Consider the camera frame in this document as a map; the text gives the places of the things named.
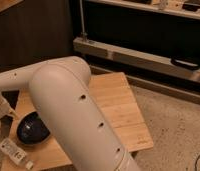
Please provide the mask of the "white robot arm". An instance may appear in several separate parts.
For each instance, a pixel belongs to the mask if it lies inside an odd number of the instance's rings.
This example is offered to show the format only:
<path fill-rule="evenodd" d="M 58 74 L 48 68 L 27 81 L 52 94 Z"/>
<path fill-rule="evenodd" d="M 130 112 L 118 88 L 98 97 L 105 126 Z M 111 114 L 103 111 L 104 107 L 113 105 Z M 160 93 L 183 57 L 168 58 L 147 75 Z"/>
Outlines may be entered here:
<path fill-rule="evenodd" d="M 91 71 L 77 56 L 0 73 L 0 92 L 26 89 L 41 120 L 78 171 L 141 171 L 88 89 Z"/>

